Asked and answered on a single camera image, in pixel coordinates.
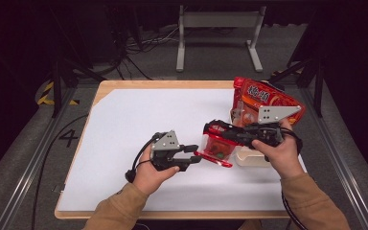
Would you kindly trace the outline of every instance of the metal frame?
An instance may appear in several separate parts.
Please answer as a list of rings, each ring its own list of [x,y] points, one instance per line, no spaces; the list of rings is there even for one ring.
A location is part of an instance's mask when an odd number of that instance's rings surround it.
[[[265,18],[265,7],[259,11],[240,11],[240,12],[219,12],[219,11],[189,11],[185,12],[184,7],[180,6],[179,13],[179,44],[177,54],[177,72],[184,71],[185,39],[184,28],[200,27],[243,27],[254,28],[251,40],[246,40],[247,49],[252,58],[256,72],[263,72],[262,64],[256,52],[256,43]]]
[[[356,215],[363,227],[363,229],[368,229],[368,208],[363,200],[362,192],[360,191],[357,182],[349,170],[348,165],[336,148],[336,144],[330,136],[330,132],[325,124],[324,120],[317,115],[314,106],[309,103],[314,100],[308,88],[301,88],[301,93],[304,101],[306,101],[307,109],[310,115],[314,118],[315,124],[320,131],[322,139],[326,144],[333,167],[339,176],[343,188],[351,200],[352,206],[356,212]]]
[[[65,96],[63,97],[62,104],[68,104],[68,102],[72,100],[75,91],[75,88],[67,89]],[[49,125],[47,125],[43,137],[40,140],[40,143],[38,144],[36,150],[34,151],[34,155],[29,162],[29,165],[23,172],[19,182],[17,183],[16,188],[14,189],[13,194],[11,195],[10,201],[8,202],[4,212],[0,217],[0,230],[9,229],[17,213],[17,210],[19,209],[23,199],[26,196],[26,193],[29,191],[29,188],[32,185],[38,169],[41,167],[41,164],[44,160],[44,153],[50,146],[50,141],[55,135],[54,132],[58,127],[58,123],[61,120],[61,117],[64,114],[66,108],[66,106],[63,106],[58,112],[57,116],[55,118],[52,118]]]

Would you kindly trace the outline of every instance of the white board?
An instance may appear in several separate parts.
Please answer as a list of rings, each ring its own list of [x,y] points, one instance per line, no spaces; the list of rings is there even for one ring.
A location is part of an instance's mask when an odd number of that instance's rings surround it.
[[[57,210],[94,211],[118,192],[136,154],[155,132],[173,129],[179,144],[200,146],[206,123],[228,122],[232,100],[233,89],[113,90],[91,110]],[[191,165],[163,183],[144,211],[284,210],[274,169],[231,162],[232,168],[207,160]]]

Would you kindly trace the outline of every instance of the red package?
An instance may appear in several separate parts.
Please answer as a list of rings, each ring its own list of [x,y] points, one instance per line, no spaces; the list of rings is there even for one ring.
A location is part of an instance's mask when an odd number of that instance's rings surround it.
[[[291,125],[296,124],[306,110],[302,103],[266,81],[235,77],[234,88],[231,118],[232,124],[237,127],[257,123],[261,105],[301,106],[299,112],[288,116],[288,121]]]

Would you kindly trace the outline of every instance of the tan sleeve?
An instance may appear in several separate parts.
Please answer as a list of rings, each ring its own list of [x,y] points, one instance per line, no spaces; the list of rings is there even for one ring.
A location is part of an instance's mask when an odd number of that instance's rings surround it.
[[[291,211],[308,229],[350,229],[343,213],[307,174],[281,180]]]
[[[84,230],[132,229],[148,197],[133,184],[127,183],[120,192],[98,204],[93,216],[86,222]]]

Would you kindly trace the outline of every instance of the hand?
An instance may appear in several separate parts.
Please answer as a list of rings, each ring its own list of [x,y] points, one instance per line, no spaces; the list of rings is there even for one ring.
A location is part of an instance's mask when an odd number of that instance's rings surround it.
[[[287,119],[281,120],[280,126],[291,130],[291,125]],[[292,136],[285,135],[284,141],[276,148],[258,140],[254,140],[252,145],[268,157],[271,165],[281,178],[286,179],[304,173],[298,160],[297,145]]]
[[[146,195],[156,192],[165,180],[171,178],[180,170],[178,166],[175,166],[159,172],[149,160],[150,145],[148,145],[139,159],[139,164],[144,161],[148,162],[144,162],[137,167],[136,177],[133,180],[133,185]]]

